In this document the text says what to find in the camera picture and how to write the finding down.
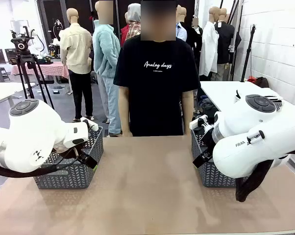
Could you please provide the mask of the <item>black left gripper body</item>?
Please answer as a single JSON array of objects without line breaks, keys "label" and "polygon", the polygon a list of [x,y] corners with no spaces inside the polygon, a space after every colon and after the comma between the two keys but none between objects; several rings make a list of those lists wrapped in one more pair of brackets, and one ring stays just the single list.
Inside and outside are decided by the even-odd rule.
[{"label": "black left gripper body", "polygon": [[85,144],[78,144],[71,148],[53,148],[53,152],[57,153],[64,159],[77,159],[85,160],[89,155],[83,151]]}]

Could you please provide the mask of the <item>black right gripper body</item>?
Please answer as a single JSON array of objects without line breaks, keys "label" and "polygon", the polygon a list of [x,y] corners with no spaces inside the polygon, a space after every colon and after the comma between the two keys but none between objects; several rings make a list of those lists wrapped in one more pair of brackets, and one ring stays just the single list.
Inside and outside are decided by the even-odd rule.
[{"label": "black right gripper body", "polygon": [[206,149],[200,154],[201,157],[212,157],[215,142],[212,137],[214,126],[201,126],[199,134],[201,135],[200,141],[204,144]]}]

